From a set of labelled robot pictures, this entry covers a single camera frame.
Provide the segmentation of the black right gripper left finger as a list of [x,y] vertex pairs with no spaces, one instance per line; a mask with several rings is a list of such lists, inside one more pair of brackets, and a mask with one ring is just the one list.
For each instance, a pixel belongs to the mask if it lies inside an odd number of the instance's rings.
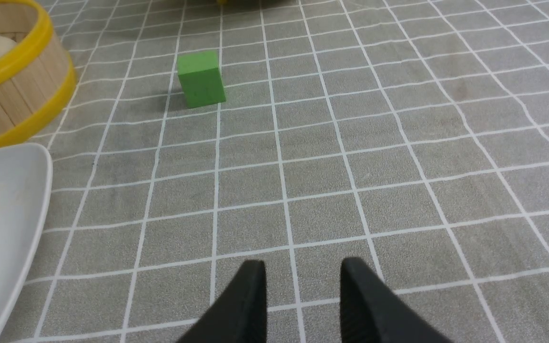
[[244,261],[222,294],[179,343],[265,343],[267,280],[265,262]]

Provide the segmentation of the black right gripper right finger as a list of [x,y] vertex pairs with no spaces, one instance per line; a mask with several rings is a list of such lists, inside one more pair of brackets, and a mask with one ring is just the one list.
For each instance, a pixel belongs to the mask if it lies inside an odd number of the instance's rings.
[[360,258],[344,258],[341,263],[340,336],[343,343],[451,342]]

